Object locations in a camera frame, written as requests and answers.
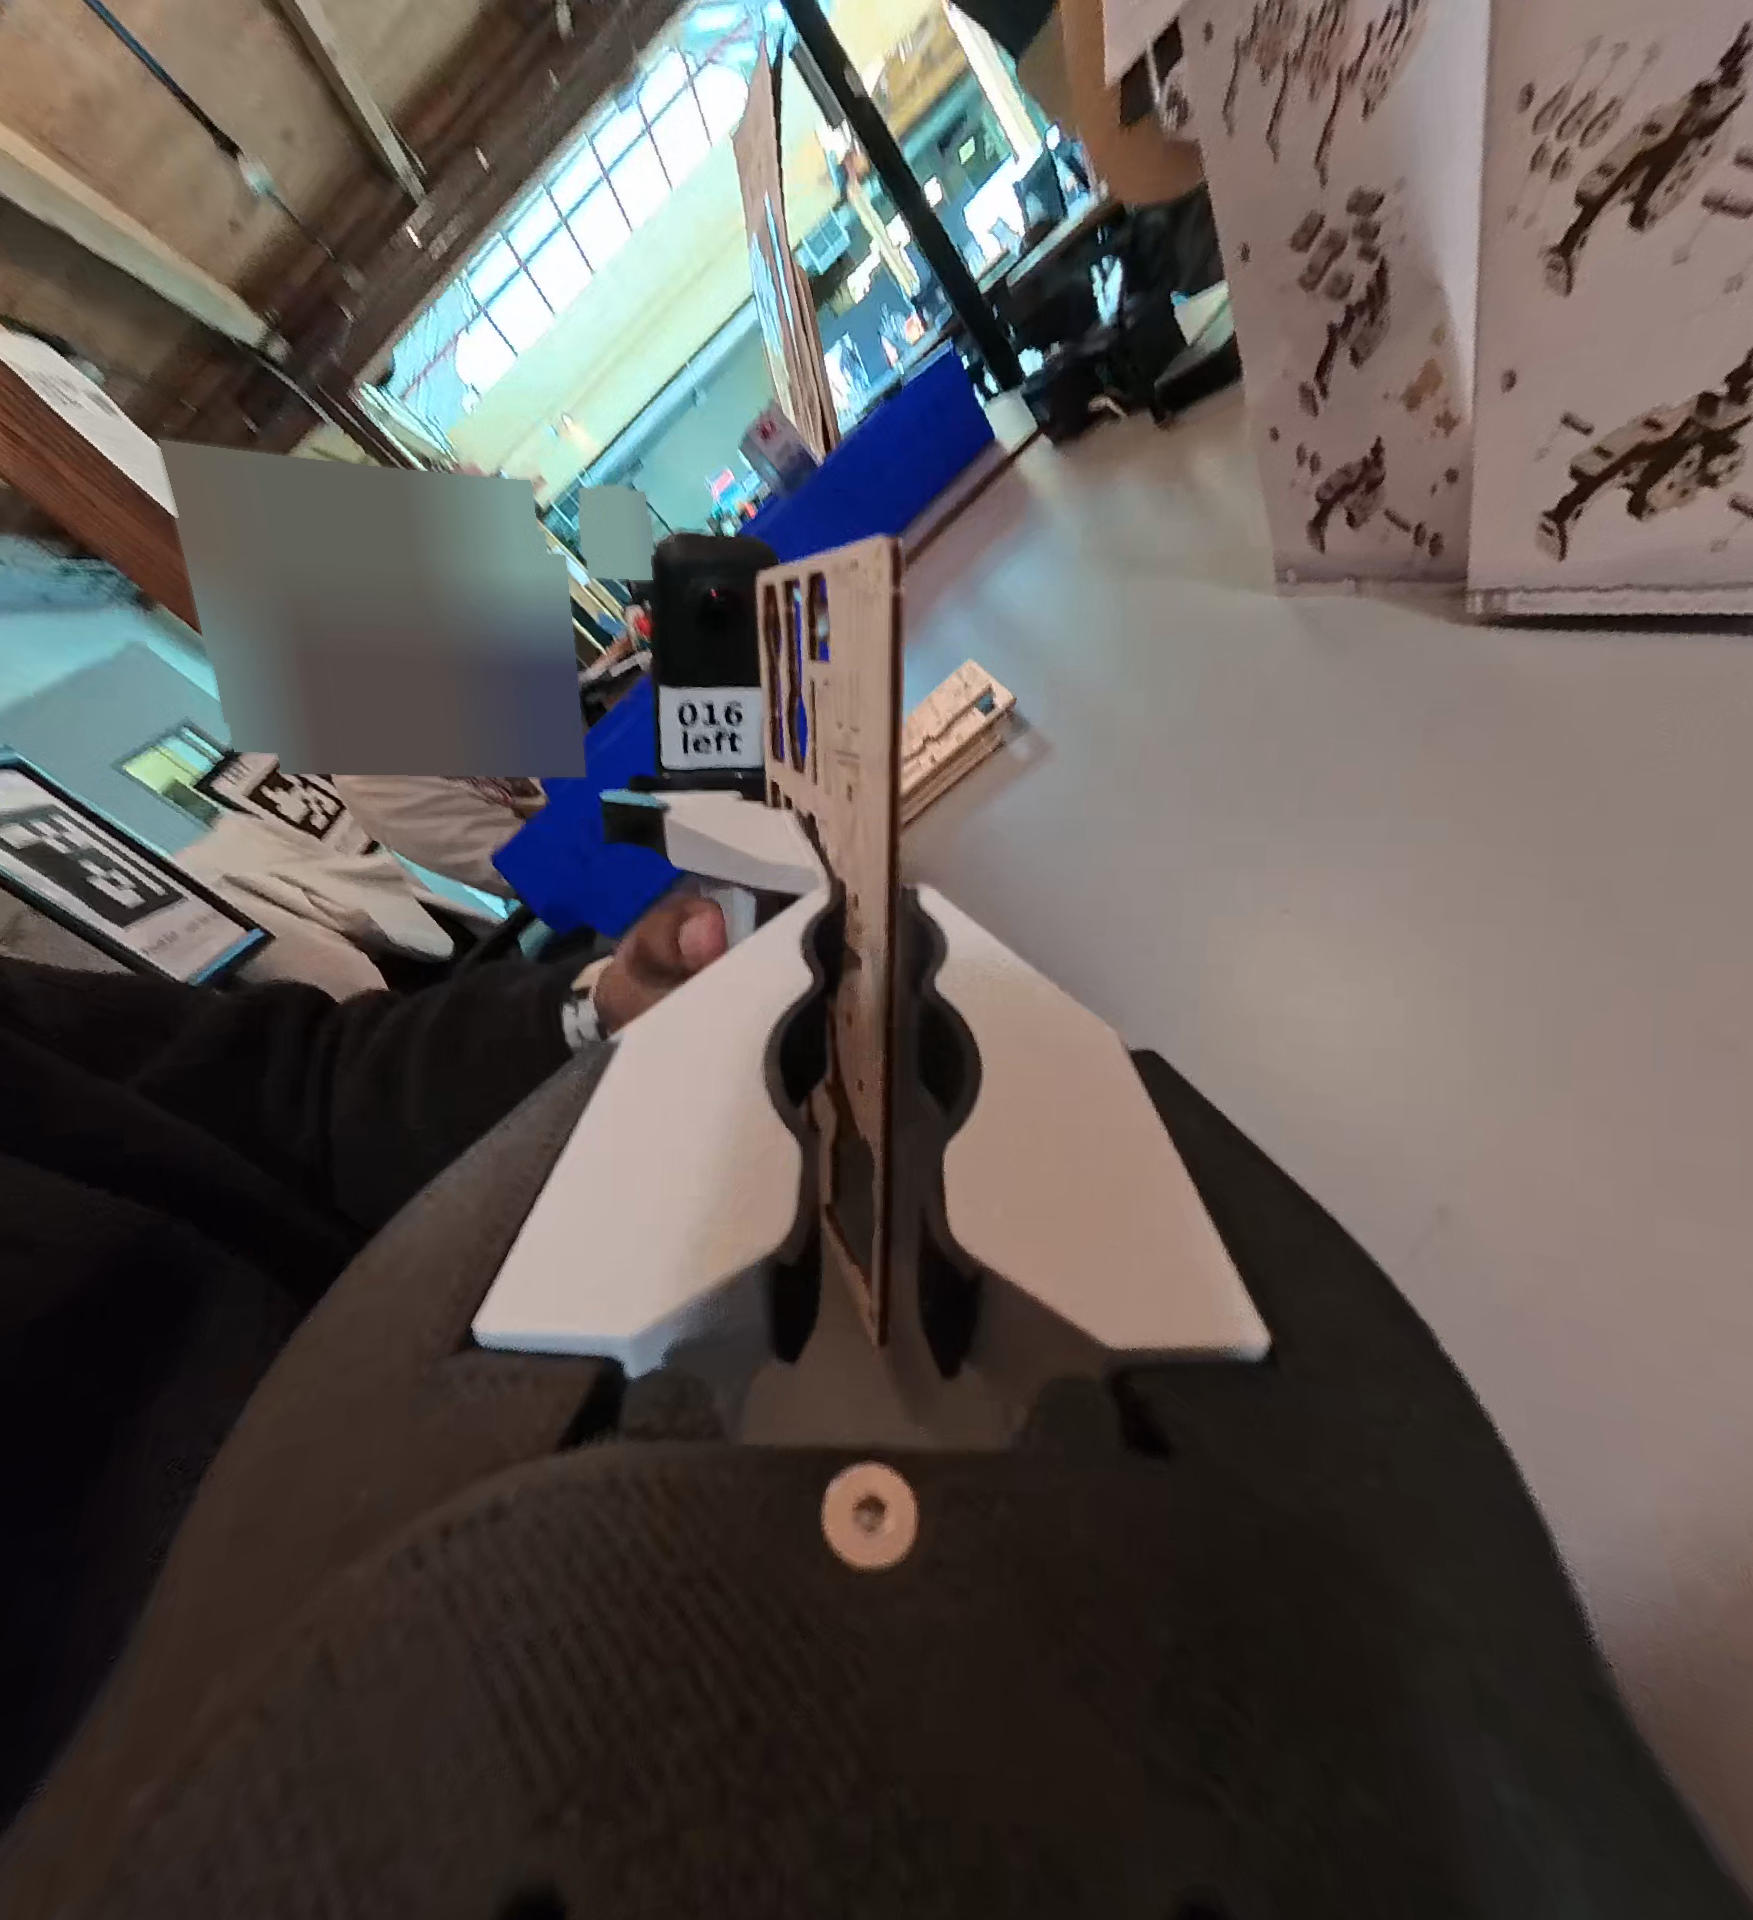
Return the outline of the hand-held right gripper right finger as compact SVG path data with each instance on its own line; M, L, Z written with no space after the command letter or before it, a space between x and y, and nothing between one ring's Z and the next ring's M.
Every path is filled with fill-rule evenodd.
M935 1370L1043 1382L1273 1347L1124 1037L905 887L901 1145Z

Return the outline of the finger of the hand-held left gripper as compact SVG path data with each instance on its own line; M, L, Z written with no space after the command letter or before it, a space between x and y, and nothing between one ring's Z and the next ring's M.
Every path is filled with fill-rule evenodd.
M806 819L752 800L663 800L663 859L740 887L835 883Z

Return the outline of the cut-out wooden puzzle sheet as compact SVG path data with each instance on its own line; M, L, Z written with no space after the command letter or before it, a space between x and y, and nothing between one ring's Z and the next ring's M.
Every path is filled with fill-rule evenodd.
M865 1330L889 1339L892 1092L901 1042L901 545L854 538L756 581L767 807L819 855L835 923L819 1131L819 1242Z

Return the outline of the brown standing board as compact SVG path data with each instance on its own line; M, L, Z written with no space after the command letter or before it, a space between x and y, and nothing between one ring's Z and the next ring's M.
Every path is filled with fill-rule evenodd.
M752 305L765 337L779 410L799 446L825 460L838 438L838 402L825 377L817 303L790 243L786 167L783 167L783 56L756 37L744 118L732 123L732 167L745 235Z

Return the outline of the stack of wooden puzzle sheets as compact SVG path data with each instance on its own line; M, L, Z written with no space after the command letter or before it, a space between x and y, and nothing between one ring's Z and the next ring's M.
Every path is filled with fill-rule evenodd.
M963 658L931 688L899 740L899 828L967 780L1014 729L1014 690L979 658Z

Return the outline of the white instruction booklet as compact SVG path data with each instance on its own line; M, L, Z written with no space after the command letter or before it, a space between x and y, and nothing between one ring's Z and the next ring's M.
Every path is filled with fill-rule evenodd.
M1180 37L1276 581L1753 616L1753 0Z

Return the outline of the person's black knit sweater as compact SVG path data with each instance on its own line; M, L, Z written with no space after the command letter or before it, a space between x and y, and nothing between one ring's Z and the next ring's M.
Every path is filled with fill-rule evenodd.
M0 1153L0 1834L104 1692L180 1515L363 1249L262 1178L111 1197Z

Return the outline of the blue plastic bin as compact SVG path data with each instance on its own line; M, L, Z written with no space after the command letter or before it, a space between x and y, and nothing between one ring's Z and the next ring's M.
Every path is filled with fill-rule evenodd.
M994 447L994 428L957 351L925 358L817 473L745 524L779 559L806 559L867 537L905 537L967 464ZM602 792L657 774L657 705L629 690L582 736L582 775L542 780L547 807L503 848L520 900L552 940L620 936L669 883L673 869L639 844L608 844Z

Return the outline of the person's left hand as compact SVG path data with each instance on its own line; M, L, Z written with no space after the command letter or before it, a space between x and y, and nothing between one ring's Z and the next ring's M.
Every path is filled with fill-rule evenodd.
M651 900L597 977L602 1030L616 1037L688 981L719 961L727 950L730 929L718 899L669 893Z

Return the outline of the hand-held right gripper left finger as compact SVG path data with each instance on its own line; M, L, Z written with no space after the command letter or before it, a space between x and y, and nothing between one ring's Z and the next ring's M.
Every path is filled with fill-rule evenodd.
M472 1339L497 1354L779 1354L779 1275L806 1242L811 1153L783 1037L817 991L817 883L608 1042Z

